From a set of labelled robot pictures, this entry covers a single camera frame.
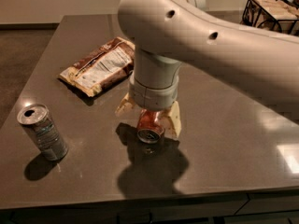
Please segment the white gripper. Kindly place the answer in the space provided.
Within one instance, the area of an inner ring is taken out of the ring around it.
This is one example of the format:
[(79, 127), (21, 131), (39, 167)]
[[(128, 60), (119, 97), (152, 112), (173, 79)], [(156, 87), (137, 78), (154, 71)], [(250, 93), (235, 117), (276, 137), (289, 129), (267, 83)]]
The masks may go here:
[(161, 111), (161, 123), (164, 126), (164, 135), (167, 138), (178, 140), (181, 132), (181, 119), (178, 97), (178, 78), (169, 88), (153, 89), (141, 85), (135, 80), (135, 76), (129, 78), (129, 91), (121, 99), (115, 115), (120, 117), (131, 112), (138, 106), (151, 110)]

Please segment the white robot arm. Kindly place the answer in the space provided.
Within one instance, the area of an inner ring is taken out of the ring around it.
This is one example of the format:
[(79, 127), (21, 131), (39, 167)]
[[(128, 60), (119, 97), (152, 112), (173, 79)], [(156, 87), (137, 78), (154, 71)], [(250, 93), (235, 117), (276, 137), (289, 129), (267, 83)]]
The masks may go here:
[(135, 44), (129, 96), (161, 111), (178, 95), (178, 68), (188, 63), (280, 115), (299, 119), (299, 39), (217, 19), (206, 0), (121, 0), (118, 22)]

